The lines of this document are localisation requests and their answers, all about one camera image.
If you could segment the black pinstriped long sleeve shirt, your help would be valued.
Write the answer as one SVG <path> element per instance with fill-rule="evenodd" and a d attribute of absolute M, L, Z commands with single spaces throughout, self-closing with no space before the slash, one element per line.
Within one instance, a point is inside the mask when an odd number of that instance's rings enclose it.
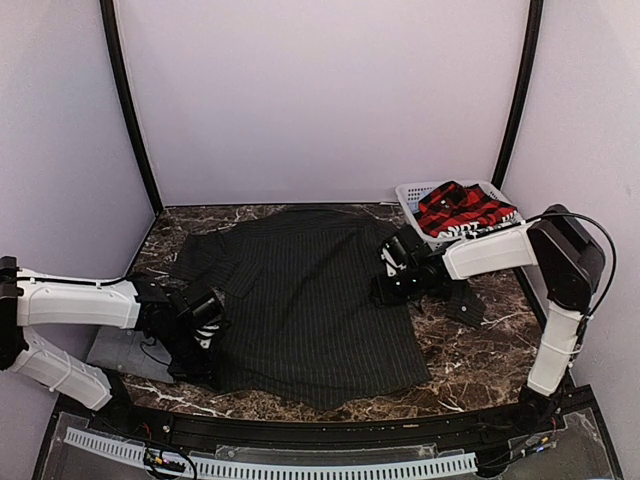
<path fill-rule="evenodd" d="M 370 298 L 378 247 L 394 232 L 359 212 L 289 209 L 187 237 L 172 276 L 224 295 L 219 389 L 327 410 L 429 382 L 408 308 Z"/>

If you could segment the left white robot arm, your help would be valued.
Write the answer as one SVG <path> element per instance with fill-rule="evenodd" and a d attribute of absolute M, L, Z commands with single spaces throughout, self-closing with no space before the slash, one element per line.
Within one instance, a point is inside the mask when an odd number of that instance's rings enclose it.
<path fill-rule="evenodd" d="M 135 274 L 110 280 L 56 277 L 1 259 L 1 368 L 27 376 L 85 408 L 101 411 L 120 436 L 141 427 L 140 412 L 99 367 L 90 366 L 36 332 L 44 324 L 109 326 L 138 331 L 170 356 L 178 381 L 214 387 L 215 345 L 227 328 L 223 306 L 207 285 L 164 287 Z"/>

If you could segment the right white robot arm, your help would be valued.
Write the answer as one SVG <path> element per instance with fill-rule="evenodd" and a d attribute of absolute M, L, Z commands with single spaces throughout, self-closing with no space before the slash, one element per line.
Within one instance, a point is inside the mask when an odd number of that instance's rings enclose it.
<path fill-rule="evenodd" d="M 450 318 L 479 327 L 485 305 L 470 279 L 502 270 L 536 269 L 547 312 L 533 366 L 510 413 L 511 426 L 530 434 L 559 408 L 565 377 L 614 280 L 615 245 L 602 247 L 591 228 L 603 227 L 561 204 L 504 227 L 444 240 L 438 247 L 405 227 L 380 245 L 385 271 L 373 279 L 370 295 L 378 306 L 438 297 L 447 301 Z"/>

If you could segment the folded grey shirt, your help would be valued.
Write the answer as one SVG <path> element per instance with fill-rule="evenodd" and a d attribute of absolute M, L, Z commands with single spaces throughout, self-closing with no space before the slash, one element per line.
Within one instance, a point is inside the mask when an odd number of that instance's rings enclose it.
<path fill-rule="evenodd" d="M 98 330 L 87 362 L 91 365 L 172 384 L 168 372 L 171 356 L 156 340 L 134 330 L 103 326 Z"/>

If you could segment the white plastic laundry basket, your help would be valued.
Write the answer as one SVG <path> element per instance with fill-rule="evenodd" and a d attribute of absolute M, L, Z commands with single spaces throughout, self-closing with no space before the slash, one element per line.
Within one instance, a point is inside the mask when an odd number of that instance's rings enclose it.
<path fill-rule="evenodd" d="M 401 184 L 396 196 L 407 225 L 394 234 L 392 241 L 406 252 L 421 247 L 433 251 L 523 222 L 517 207 L 484 181 Z"/>

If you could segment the black white patterned garment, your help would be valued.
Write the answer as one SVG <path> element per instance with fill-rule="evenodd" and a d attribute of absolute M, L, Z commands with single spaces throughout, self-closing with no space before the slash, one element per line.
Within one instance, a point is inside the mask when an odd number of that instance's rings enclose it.
<path fill-rule="evenodd" d="M 472 233 L 482 233 L 519 222 L 517 211 L 502 215 L 500 212 L 476 214 L 465 213 L 444 221 L 437 229 L 432 230 L 436 239 L 453 239 Z"/>

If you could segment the red black plaid shirt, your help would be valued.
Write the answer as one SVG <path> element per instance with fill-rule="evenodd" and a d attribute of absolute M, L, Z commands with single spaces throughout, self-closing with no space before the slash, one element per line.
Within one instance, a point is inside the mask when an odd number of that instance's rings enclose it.
<path fill-rule="evenodd" d="M 465 187 L 455 181 L 448 181 L 418 201 L 418 211 L 414 218 L 420 230 L 433 237 L 433 229 L 437 229 L 444 221 L 456 215 L 472 212 L 500 212 L 505 215 L 511 211 L 517 211 L 517 208 L 489 196 L 479 184 Z"/>

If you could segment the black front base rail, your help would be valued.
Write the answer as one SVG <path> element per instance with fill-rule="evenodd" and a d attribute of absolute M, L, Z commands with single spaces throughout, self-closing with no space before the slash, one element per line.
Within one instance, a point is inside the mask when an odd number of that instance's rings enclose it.
<path fill-rule="evenodd" d="M 137 407 L 137 423 L 151 427 L 152 438 L 185 451 L 214 451 L 220 446 L 347 450 L 434 444 L 441 450 L 498 448 L 519 435 L 497 424 L 516 413 L 514 404 L 468 413 L 409 420 L 292 423 L 222 419 Z"/>

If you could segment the left black frame post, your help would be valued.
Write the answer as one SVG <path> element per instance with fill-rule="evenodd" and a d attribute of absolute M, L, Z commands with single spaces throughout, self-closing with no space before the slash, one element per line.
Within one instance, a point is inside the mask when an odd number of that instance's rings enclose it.
<path fill-rule="evenodd" d="M 134 100 L 129 85 L 129 79 L 125 66 L 124 53 L 119 35 L 116 18 L 115 2 L 112 0 L 99 1 L 103 30 L 107 45 L 107 51 L 111 64 L 112 75 L 116 92 L 125 122 L 125 127 L 133 150 L 134 159 L 143 182 L 143 186 L 155 216 L 163 210 L 159 189 L 155 181 L 151 163 L 144 145 L 142 131 L 139 125 Z"/>

